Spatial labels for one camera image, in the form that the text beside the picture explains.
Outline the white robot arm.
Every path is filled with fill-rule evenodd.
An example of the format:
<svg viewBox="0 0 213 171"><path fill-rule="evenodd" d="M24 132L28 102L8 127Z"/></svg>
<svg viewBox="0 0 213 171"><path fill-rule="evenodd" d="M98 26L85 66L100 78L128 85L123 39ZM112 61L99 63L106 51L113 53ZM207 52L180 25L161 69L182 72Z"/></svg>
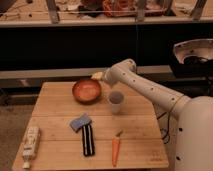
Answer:
<svg viewBox="0 0 213 171"><path fill-rule="evenodd" d="M132 59L93 73L91 78L111 87L121 82L177 119L174 171L213 171L213 97L190 98L140 77Z"/></svg>

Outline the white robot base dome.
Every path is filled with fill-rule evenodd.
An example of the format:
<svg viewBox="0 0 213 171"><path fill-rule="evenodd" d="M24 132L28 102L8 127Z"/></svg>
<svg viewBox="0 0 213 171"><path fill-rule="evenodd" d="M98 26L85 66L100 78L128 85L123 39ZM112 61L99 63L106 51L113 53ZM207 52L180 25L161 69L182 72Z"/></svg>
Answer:
<svg viewBox="0 0 213 171"><path fill-rule="evenodd" d="M213 38L193 39L176 43L173 53L180 64L191 56L200 57L204 60L213 60Z"/></svg>

